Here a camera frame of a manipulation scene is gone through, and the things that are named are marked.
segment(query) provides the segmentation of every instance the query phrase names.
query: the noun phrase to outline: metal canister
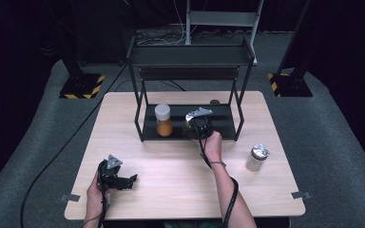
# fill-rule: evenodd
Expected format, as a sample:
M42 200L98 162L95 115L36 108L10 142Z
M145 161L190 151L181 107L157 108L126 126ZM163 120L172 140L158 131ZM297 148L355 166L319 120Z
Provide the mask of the metal canister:
M258 172L269 156L269 149L263 144L256 144L251 149L245 167L251 172Z

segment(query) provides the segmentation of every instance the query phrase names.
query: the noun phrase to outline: human arm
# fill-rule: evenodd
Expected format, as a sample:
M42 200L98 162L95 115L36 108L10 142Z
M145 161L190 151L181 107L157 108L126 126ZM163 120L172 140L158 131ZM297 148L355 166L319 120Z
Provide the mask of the human arm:
M99 185L97 184L98 175L99 173L96 172L96 175L94 176L90 186L86 191L87 204L83 228L97 228L99 226L100 216L103 212L102 191L99 189ZM111 195L114 192L115 189L109 189L106 195Z
M216 187L218 189L219 204L221 209L221 217L224 221L226 211L229 207L230 200L234 191L234 183L231 180L221 159L221 133L214 131L212 136L206 140L202 140L204 144L205 155L215 176ZM257 227L254 218L245 203L240 191L237 194L236 202L228 221L228 227Z

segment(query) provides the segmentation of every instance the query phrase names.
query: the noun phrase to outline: forearm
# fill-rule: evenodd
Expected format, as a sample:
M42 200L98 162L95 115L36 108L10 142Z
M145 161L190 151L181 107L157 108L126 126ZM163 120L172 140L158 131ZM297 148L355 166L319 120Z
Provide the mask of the forearm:
M83 228L97 228L99 227L100 216L86 215Z
M221 217L226 215L227 208L230 204L234 192L234 183L231 180L225 167L221 164L212 164L212 170L215 175L216 185L218 188L219 203L221 208ZM248 209L240 191L237 194L232 213L229 219L229 227L257 227L253 216Z

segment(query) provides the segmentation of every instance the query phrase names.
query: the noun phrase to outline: black curtain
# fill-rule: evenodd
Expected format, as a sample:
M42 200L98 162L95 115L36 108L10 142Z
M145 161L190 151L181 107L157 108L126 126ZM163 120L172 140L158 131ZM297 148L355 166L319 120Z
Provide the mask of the black curtain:
M365 151L365 1L312 0L282 64L306 65L329 88Z
M54 49L43 54L50 24L42 8L41 1L0 0L0 171L29 128L58 60Z

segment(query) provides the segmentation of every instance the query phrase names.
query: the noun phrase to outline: table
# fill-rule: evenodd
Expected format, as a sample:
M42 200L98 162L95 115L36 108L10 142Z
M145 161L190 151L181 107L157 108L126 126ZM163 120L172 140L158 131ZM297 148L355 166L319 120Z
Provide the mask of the table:
M151 103L189 101L199 105L213 99L226 102L229 94L227 91L147 92ZM123 161L120 177L138 174L138 179L132 189L114 194L106 219L220 218L215 180L197 144L189 140L141 142L134 124L136 108L132 92L105 95L72 189L72 194L81 197L77 202L67 203L65 217L85 217L86 190L98 164L112 154ZM291 196L298 187L263 95L246 91L241 108L245 122L240 138L237 142L223 140L222 157L230 176L238 181L253 216L304 214L302 199ZM234 104L232 112L236 113L233 114L236 122L239 117ZM256 143L266 144L271 155L258 173L252 173L246 169L245 161Z

